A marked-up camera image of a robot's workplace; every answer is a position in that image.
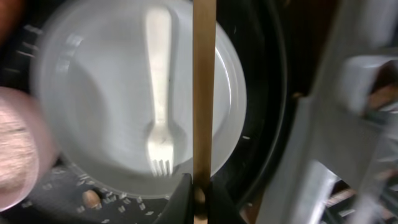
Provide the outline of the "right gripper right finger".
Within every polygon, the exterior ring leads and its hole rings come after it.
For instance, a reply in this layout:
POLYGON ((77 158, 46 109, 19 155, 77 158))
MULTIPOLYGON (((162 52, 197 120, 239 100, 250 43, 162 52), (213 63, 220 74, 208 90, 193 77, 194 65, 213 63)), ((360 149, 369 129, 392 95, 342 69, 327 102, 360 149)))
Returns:
POLYGON ((208 224, 246 224, 226 189, 212 182, 206 200, 208 224))

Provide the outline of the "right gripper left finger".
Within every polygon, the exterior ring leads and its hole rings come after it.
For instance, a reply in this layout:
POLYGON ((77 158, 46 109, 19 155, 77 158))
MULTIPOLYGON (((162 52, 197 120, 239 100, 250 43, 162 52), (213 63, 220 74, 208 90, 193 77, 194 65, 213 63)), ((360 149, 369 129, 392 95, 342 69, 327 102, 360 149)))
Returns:
POLYGON ((193 224, 193 206, 192 176, 184 174, 169 202, 153 224, 193 224))

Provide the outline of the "grey plate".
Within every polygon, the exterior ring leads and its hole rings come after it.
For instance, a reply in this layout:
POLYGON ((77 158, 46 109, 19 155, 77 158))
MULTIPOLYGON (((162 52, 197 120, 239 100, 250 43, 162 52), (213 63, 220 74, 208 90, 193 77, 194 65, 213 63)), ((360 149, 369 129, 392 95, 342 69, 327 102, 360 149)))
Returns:
POLYGON ((143 198, 173 194, 192 171, 192 4, 67 1, 44 31, 32 87, 65 157, 106 188, 143 198), (171 177, 154 177, 146 155, 154 123, 145 35, 152 6, 172 16, 171 177))

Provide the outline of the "wooden chopstick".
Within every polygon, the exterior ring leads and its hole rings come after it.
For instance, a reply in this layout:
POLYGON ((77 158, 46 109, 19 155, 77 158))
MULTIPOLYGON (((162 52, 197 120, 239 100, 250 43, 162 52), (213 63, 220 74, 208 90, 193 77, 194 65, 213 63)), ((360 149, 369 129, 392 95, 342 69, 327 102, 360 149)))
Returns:
POLYGON ((193 1, 193 184, 194 224, 208 222, 211 178, 216 0, 193 1))

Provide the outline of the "white plastic fork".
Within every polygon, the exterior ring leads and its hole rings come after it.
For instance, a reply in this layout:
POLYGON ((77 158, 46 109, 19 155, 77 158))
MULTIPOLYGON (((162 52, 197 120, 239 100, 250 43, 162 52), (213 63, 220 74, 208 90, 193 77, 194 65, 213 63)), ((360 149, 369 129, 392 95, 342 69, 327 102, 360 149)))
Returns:
POLYGON ((172 16, 169 10, 166 7, 150 8, 145 28, 154 107, 147 155, 155 176, 170 176, 174 168, 174 140, 168 124, 172 46, 172 16))

